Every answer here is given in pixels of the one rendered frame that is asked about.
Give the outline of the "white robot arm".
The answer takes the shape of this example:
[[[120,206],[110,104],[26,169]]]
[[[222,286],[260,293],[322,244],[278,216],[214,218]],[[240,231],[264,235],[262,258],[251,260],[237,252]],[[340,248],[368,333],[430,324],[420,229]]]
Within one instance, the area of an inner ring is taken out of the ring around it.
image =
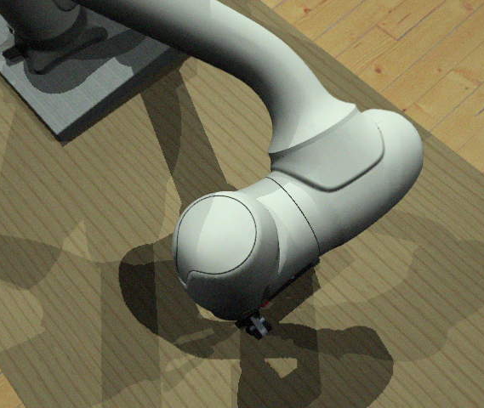
[[[106,40],[88,9],[238,78],[270,114],[271,173],[198,198],[174,228],[179,282],[215,317],[246,319],[416,182],[424,149],[411,122],[335,99],[285,42],[217,0],[0,0],[14,33],[0,52],[27,53],[43,75]]]

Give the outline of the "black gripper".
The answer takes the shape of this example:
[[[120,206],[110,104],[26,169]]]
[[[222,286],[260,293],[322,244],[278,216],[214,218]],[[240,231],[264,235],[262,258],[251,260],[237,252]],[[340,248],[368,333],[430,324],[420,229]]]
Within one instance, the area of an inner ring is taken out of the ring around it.
[[[246,329],[246,332],[260,340],[265,334],[272,330],[271,324],[263,317],[259,319],[259,310],[256,309],[251,315],[244,320],[238,320],[235,325],[238,329]],[[252,324],[252,325],[251,325]],[[249,328],[250,327],[250,328]]]

